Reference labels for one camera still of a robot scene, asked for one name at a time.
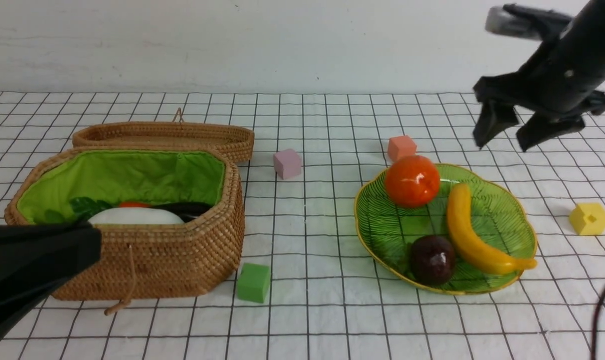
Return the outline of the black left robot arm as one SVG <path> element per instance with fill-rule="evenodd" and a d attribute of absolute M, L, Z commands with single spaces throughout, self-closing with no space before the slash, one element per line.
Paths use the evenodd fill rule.
<path fill-rule="evenodd" d="M 101 259 L 85 221 L 0 225 L 0 341 L 37 304 Z"/>

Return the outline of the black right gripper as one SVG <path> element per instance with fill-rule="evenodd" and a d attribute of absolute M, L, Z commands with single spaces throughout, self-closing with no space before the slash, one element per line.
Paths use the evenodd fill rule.
<path fill-rule="evenodd" d="M 517 71 L 482 76 L 473 86 L 481 103 L 472 136 L 483 148 L 497 135 L 519 125 L 515 105 L 542 112 L 516 132 L 520 149 L 581 132 L 579 114 L 605 112 L 605 94 L 597 88 L 605 80 L 605 41 L 544 41 Z"/>

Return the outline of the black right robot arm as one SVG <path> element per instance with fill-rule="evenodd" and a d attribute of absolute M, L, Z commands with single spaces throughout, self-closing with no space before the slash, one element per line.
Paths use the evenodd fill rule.
<path fill-rule="evenodd" d="M 485 30 L 540 41 L 511 73 L 482 76 L 474 85 L 480 116 L 472 131 L 486 146 L 519 123 L 515 106 L 533 111 L 516 133 L 523 151 L 585 128 L 584 113 L 605 112 L 605 0 L 590 0 L 576 16 L 518 4 L 493 6 Z"/>

